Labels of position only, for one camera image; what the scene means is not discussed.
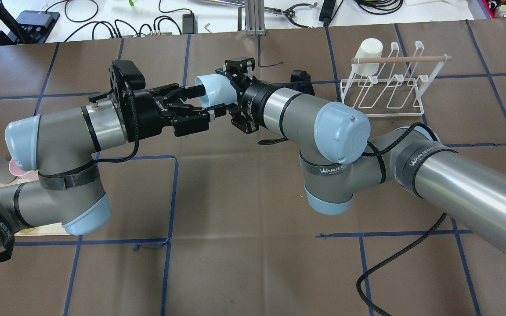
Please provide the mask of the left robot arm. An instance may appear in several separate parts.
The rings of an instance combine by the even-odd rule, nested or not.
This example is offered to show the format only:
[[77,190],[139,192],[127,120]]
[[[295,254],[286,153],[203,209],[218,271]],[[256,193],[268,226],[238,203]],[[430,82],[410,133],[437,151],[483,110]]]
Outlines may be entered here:
[[98,165],[121,163],[138,152],[139,141],[173,126],[183,136],[208,129],[230,101],[211,101],[203,85],[170,84],[147,93],[121,80],[79,108],[10,123],[8,150],[38,180],[0,187],[0,262],[10,260],[16,232],[60,223],[74,236],[92,233],[111,218]]

